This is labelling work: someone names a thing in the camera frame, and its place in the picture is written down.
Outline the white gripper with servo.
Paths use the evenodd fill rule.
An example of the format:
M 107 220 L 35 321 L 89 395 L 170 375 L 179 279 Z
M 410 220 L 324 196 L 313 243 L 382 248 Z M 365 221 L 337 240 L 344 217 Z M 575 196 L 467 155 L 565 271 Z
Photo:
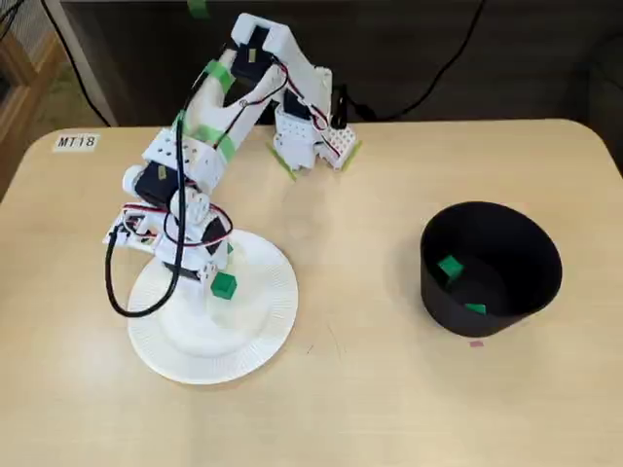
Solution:
M 205 226 L 202 239 L 192 239 L 188 234 L 194 231 L 190 225 L 186 226 L 186 237 L 179 274 L 190 280 L 200 283 L 201 294 L 210 294 L 210 286 L 218 271 L 225 270 L 229 263 L 229 235 L 231 229 L 226 229 L 220 217 L 213 217 Z M 157 259 L 169 271 L 174 271 L 175 255 L 178 239 L 177 220 L 174 217 L 166 219 L 163 236 L 157 245 Z

